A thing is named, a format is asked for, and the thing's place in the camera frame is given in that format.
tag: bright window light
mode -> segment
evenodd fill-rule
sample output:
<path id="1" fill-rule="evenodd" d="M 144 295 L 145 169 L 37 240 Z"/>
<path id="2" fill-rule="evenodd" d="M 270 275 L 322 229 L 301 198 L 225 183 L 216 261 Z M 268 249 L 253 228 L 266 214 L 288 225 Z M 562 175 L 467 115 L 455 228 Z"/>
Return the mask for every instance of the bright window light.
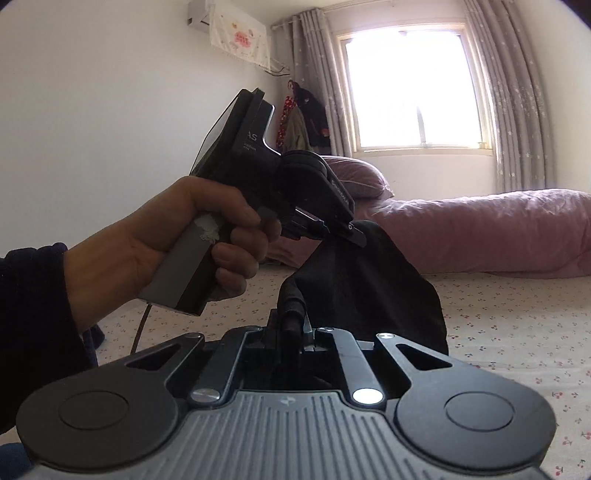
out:
<path id="1" fill-rule="evenodd" d="M 458 32 L 370 30 L 347 41 L 346 55 L 362 148 L 479 147 L 478 105 Z"/>

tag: handheld device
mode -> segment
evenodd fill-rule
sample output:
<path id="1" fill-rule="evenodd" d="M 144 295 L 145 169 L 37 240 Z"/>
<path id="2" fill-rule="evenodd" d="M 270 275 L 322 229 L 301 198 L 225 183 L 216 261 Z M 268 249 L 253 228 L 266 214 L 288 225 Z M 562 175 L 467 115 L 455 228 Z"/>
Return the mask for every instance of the handheld device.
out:
<path id="1" fill-rule="evenodd" d="M 280 155 L 266 145 L 274 107 L 263 97 L 259 89 L 238 93 L 205 138 L 191 175 L 237 187 L 261 216 L 281 221 L 284 236 L 322 239 L 330 232 L 364 246 L 351 224 L 353 199 L 326 162 L 314 152 Z M 139 297 L 200 315 L 215 286 L 212 246 L 227 242 L 231 229 L 219 215 L 196 218 Z"/>
<path id="2" fill-rule="evenodd" d="M 293 349 L 292 314 L 216 342 L 188 333 L 38 390 L 17 416 L 37 464 L 24 478 L 548 479 L 556 420 L 535 391 L 305 318 Z"/>

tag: pillow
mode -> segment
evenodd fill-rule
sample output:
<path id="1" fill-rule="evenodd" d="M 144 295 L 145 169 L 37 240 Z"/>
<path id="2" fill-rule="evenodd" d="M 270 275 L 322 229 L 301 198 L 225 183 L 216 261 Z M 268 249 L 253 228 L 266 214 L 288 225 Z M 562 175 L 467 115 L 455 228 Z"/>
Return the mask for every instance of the pillow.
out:
<path id="1" fill-rule="evenodd" d="M 386 200 L 394 196 L 382 172 L 363 160 L 347 157 L 322 156 L 336 177 L 356 199 Z"/>

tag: hand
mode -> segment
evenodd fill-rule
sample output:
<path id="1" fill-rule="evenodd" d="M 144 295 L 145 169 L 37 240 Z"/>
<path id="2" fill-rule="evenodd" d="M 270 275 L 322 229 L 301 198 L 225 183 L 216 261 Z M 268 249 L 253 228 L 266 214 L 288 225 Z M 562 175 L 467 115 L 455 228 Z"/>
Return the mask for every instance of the hand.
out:
<path id="1" fill-rule="evenodd" d="M 64 255 L 64 276 L 80 331 L 139 294 L 160 262 L 199 212 L 218 212 L 236 225 L 231 244 L 212 249 L 218 287 L 215 299 L 240 295 L 258 270 L 277 220 L 261 222 L 239 190 L 197 177 L 183 177 L 128 217 L 108 226 Z"/>

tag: ribbed surface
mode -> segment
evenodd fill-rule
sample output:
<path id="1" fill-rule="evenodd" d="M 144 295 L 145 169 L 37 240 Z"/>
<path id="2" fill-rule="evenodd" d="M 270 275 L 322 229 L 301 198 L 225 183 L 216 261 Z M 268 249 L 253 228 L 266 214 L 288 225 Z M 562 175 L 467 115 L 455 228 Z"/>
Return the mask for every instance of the ribbed surface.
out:
<path id="1" fill-rule="evenodd" d="M 40 467 L 24 478 L 90 477 Z M 534 470 L 511 477 L 543 478 Z M 379 413 L 349 408 L 336 393 L 249 392 L 239 392 L 224 408 L 191 413 L 177 436 L 147 460 L 92 475 L 93 480 L 421 478 L 467 477 L 442 471 L 407 452 Z"/>

